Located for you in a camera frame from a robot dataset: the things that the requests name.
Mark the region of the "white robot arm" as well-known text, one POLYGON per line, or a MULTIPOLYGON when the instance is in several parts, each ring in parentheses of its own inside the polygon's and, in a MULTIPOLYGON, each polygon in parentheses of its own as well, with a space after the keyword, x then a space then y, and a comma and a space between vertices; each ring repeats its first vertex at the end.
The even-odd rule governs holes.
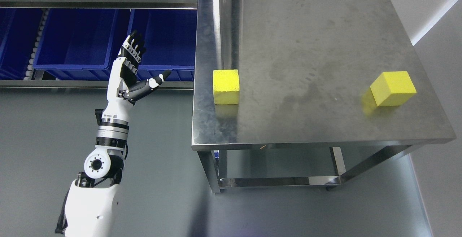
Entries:
POLYGON ((65 237, 109 237, 120 208, 129 111, 108 107, 95 114, 95 148, 66 193, 55 229, 65 237))

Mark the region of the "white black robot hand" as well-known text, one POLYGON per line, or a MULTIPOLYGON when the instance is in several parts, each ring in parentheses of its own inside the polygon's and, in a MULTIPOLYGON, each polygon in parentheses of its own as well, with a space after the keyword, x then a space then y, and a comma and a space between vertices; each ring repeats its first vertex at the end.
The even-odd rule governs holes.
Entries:
POLYGON ((143 36, 134 30, 123 41, 112 63, 106 94, 108 104, 101 123, 128 124, 130 109, 136 102, 157 90, 170 76, 172 71, 167 69, 150 79, 139 80, 137 73, 145 52, 143 36))

